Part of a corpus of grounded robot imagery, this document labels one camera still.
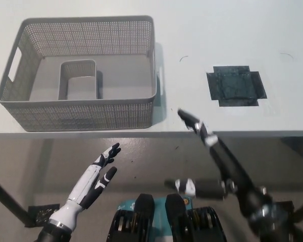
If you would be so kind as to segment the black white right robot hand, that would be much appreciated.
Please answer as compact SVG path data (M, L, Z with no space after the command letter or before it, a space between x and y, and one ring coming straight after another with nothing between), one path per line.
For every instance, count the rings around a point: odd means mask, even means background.
M225 143L205 123L191 113L178 109L179 117L208 149L219 169L221 180L167 179L164 185L179 193L205 199L223 199L228 193L236 195L242 215L252 223L277 218L277 205L272 197L256 187L237 158Z

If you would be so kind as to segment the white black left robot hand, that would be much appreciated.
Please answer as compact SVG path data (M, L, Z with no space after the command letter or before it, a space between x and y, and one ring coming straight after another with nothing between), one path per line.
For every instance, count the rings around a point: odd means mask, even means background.
M49 224L70 233L75 230L78 214L88 209L96 201L116 174L117 168L113 166L99 178L100 171L111 164L120 151L120 144L114 144L86 169L69 194L64 206L50 216Z

